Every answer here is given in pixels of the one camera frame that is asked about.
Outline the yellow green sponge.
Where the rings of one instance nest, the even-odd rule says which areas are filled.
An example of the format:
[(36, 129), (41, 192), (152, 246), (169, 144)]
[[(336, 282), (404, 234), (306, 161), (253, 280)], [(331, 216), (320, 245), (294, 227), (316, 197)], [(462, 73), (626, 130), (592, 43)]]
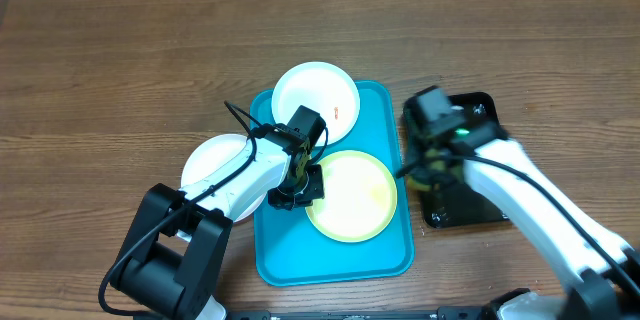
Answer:
[(407, 185), (420, 192), (439, 192), (462, 182), (461, 167), (455, 160), (428, 159), (418, 163), (407, 175)]

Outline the yellow plate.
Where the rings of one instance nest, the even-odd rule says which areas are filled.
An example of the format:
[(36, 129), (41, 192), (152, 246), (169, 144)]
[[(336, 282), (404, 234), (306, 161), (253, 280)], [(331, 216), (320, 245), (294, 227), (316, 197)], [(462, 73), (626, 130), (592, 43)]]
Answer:
[(389, 169), (376, 157), (343, 150), (319, 162), (324, 197), (306, 209), (312, 225), (326, 237), (344, 243), (370, 240), (390, 223), (398, 191)]

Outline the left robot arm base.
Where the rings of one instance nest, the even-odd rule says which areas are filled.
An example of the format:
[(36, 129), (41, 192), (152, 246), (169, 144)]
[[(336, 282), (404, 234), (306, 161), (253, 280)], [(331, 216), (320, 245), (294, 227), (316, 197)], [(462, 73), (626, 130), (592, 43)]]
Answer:
[(195, 319), (211, 299), (233, 221), (164, 184), (143, 197), (108, 282), (154, 314)]

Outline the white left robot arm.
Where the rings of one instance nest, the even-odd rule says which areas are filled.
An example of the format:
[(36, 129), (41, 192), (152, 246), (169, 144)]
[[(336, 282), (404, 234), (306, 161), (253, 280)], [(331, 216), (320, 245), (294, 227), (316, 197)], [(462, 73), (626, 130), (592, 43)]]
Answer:
[(325, 195), (321, 166), (311, 162), (309, 138), (269, 133), (204, 179), (180, 191), (187, 202), (238, 219), (264, 197), (277, 210), (308, 207)]

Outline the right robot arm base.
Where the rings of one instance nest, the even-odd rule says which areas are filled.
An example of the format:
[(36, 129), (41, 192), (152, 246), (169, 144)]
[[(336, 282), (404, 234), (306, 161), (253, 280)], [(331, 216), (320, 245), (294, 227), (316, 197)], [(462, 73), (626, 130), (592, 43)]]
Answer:
[(528, 288), (508, 292), (482, 307), (477, 319), (639, 320), (639, 299), (615, 290), (605, 273), (587, 270), (586, 279), (565, 298), (540, 296)]

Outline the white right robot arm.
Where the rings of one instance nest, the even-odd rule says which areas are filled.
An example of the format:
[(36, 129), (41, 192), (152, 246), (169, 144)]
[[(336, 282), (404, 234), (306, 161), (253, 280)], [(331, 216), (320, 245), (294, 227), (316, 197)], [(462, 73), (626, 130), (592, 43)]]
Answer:
[(563, 287), (584, 283), (590, 270), (639, 296), (639, 280), (628, 267), (634, 248), (575, 205), (499, 124), (420, 127), (408, 122), (405, 129), (408, 145), (424, 152), (400, 169), (399, 177), (419, 167), (459, 167), (464, 183), (511, 220)]

